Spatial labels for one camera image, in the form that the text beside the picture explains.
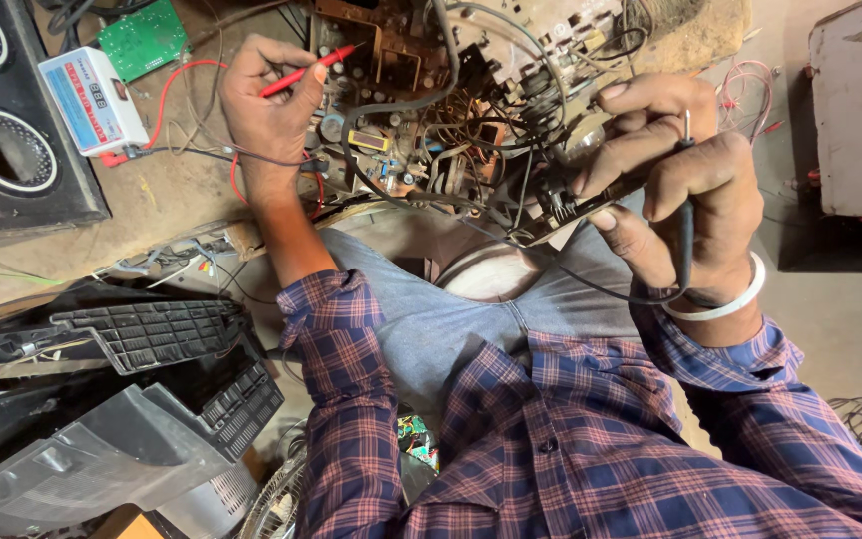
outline person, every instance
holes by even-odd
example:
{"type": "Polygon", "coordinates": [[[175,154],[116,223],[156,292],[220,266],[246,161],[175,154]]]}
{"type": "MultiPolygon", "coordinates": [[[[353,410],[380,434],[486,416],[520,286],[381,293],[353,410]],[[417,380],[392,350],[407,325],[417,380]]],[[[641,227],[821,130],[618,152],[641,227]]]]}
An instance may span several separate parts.
{"type": "MultiPolygon", "coordinates": [[[[246,40],[221,87],[237,144],[301,159],[326,77],[315,60],[246,40]],[[270,64],[311,68],[290,98],[265,100],[270,64]]],[[[319,235],[296,168],[242,157],[285,288],[281,346],[297,348],[315,404],[299,536],[862,537],[862,450],[797,379],[803,354],[756,300],[706,321],[682,316],[719,312],[755,280],[748,246],[762,200],[749,144],[715,133],[713,88],[700,80],[642,75],[606,88],[599,104],[622,134],[576,191],[589,197],[640,165],[653,170],[643,198],[596,214],[559,260],[608,288],[665,293],[675,273],[662,225],[690,196],[692,293],[671,305],[675,315],[628,308],[559,269],[506,303],[451,296],[349,236],[319,235]],[[673,153],[685,110],[698,144],[673,153]],[[723,459],[680,437],[667,376],[723,459]],[[399,394],[440,413],[440,475],[408,507],[399,394]]]]}

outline hand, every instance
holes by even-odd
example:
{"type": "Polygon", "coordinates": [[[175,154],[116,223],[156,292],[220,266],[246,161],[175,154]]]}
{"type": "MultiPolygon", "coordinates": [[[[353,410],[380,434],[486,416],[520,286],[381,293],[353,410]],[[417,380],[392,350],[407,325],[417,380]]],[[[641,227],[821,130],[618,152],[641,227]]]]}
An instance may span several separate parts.
{"type": "MultiPolygon", "coordinates": [[[[601,147],[596,160],[575,180],[575,193],[590,198],[620,175],[652,167],[642,212],[650,225],[618,205],[592,215],[591,223],[638,279],[653,288],[669,288],[676,283],[670,256],[676,232],[673,219],[668,218],[692,196],[693,266],[688,295],[715,304],[737,299],[750,285],[747,248],[760,225],[763,198],[747,139],[735,132],[714,135],[713,86],[683,76],[642,75],[605,89],[599,104],[616,116],[613,127],[623,134],[601,147]],[[690,111],[691,135],[697,145],[672,154],[684,136],[685,110],[690,111]]],[[[684,300],[673,307],[700,310],[684,300]]]]}
{"type": "MultiPolygon", "coordinates": [[[[247,150],[284,163],[302,161],[308,120],[321,105],[327,69],[317,57],[289,43],[252,34],[234,57],[221,84],[221,103],[234,142],[247,150]],[[263,98],[260,92],[278,80],[271,64],[307,67],[305,77],[288,98],[287,91],[263,98]]],[[[294,192],[297,167],[279,167],[241,155],[252,198],[273,198],[282,189],[294,192]],[[287,178],[264,181],[269,176],[287,178]]]]}

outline red probe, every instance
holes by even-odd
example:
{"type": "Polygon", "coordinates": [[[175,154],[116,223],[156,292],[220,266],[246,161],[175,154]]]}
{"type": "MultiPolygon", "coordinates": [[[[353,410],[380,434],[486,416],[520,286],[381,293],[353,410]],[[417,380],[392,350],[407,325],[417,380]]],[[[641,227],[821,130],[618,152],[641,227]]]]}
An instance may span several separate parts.
{"type": "MultiPolygon", "coordinates": [[[[334,51],[333,53],[321,58],[320,60],[318,60],[318,63],[323,65],[324,67],[330,67],[333,63],[337,61],[344,61],[346,57],[352,55],[354,49],[356,48],[357,45],[348,45],[347,47],[342,47],[337,51],[334,51]]],[[[291,75],[282,77],[279,80],[275,80],[274,82],[266,86],[264,90],[261,91],[261,96],[268,97],[270,95],[277,94],[285,88],[288,88],[295,82],[302,80],[302,77],[305,75],[305,71],[307,70],[308,69],[306,67],[303,67],[298,71],[295,71],[291,75]]]]}

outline shirt sleeve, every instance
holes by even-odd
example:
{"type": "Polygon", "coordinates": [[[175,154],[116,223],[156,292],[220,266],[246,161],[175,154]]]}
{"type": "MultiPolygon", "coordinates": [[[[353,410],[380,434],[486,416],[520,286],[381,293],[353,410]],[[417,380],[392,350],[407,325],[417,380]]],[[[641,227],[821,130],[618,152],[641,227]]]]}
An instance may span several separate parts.
{"type": "Polygon", "coordinates": [[[797,379],[803,353],[765,316],[748,342],[705,348],[660,307],[631,306],[654,363],[676,378],[725,460],[772,476],[862,523],[862,448],[797,379]]]}
{"type": "Polygon", "coordinates": [[[386,536],[401,514],[398,396],[374,327],[384,321],[365,276],[320,271],[278,296],[315,403],[308,417],[297,536],[386,536]]]}

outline plaid shirt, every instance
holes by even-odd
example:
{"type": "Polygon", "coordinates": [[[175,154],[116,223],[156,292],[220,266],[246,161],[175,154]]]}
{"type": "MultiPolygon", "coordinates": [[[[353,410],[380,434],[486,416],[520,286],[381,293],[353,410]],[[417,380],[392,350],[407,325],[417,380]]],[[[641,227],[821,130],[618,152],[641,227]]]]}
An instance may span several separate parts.
{"type": "Polygon", "coordinates": [[[440,476],[405,508],[367,280],[322,271],[278,300],[316,405],[302,536],[862,537],[862,450],[797,380],[803,354],[769,318],[748,343],[709,349],[631,307],[643,347],[532,333],[530,375],[483,345],[446,402],[440,476]],[[723,460],[677,434],[662,371],[723,460]]]}

